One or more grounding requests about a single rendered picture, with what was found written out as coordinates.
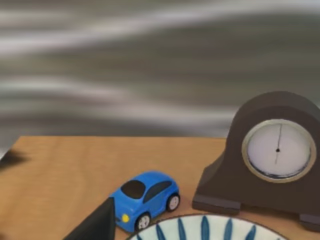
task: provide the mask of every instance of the brown clock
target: brown clock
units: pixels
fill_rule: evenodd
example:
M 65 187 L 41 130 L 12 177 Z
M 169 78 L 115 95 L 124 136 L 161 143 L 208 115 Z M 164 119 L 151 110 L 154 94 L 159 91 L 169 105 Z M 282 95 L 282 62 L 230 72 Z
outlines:
M 245 204 L 297 213 L 304 227 L 320 232 L 319 185 L 320 109 L 297 94 L 269 92 L 238 110 L 192 207 L 237 214 Z

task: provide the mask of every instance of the car's rear wheel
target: car's rear wheel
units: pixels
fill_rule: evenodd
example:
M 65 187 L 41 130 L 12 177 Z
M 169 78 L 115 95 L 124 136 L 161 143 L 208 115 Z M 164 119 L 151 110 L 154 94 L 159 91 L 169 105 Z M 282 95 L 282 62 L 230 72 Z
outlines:
M 135 222 L 135 230 L 140 231 L 142 229 L 145 229 L 150 225 L 150 223 L 151 223 L 150 214 L 144 213 L 137 218 Z
M 168 212 L 173 212 L 179 207 L 179 204 L 180 204 L 180 196 L 178 193 L 174 193 L 166 201 L 166 210 Z

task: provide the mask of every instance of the yellow headlight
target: yellow headlight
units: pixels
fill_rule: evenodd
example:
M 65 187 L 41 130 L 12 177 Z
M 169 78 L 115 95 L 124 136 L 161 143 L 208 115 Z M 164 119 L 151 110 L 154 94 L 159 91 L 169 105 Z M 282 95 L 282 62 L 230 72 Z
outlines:
M 122 215 L 122 222 L 127 223 L 130 221 L 130 217 L 127 214 Z

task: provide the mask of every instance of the toy car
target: toy car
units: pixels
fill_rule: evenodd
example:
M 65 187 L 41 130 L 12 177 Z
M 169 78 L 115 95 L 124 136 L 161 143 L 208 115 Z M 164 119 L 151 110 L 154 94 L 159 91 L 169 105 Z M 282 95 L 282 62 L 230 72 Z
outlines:
M 145 229 L 151 219 L 176 210 L 180 204 L 177 183 L 158 171 L 132 178 L 110 197 L 114 198 L 116 224 L 130 233 Z

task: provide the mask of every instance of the car door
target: car door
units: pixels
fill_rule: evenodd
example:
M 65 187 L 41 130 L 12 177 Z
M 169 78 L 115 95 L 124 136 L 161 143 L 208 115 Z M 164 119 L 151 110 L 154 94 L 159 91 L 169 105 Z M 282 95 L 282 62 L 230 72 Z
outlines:
M 171 184 L 171 181 L 162 181 L 150 187 L 146 192 L 143 203 L 147 206 L 152 218 L 165 210 L 167 201 L 165 199 L 165 189 Z

